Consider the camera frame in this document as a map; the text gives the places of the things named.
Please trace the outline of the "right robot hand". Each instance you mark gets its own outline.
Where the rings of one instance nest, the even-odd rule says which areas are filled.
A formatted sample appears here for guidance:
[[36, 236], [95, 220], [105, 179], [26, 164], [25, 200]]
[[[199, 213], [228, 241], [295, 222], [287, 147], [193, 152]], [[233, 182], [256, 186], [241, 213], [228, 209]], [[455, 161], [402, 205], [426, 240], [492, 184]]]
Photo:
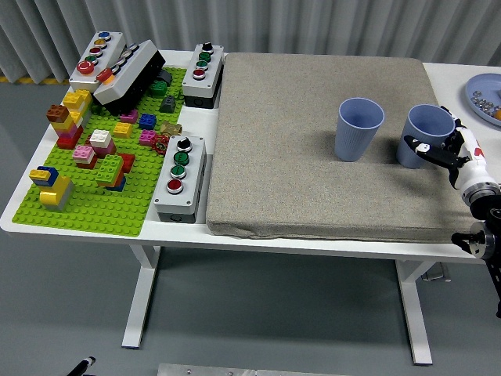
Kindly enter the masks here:
[[500, 194], [474, 134], [444, 106], [420, 104], [409, 110], [396, 157], [406, 168], [425, 161], [446, 168], [451, 186], [468, 206], [479, 197]]

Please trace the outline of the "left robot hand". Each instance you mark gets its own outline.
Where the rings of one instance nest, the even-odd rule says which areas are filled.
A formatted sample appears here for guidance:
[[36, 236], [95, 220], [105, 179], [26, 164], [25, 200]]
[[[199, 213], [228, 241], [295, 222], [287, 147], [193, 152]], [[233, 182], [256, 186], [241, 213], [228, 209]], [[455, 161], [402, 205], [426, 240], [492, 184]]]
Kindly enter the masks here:
[[96, 358], [94, 356], [84, 358], [67, 374], [67, 376], [83, 376], [95, 361]]

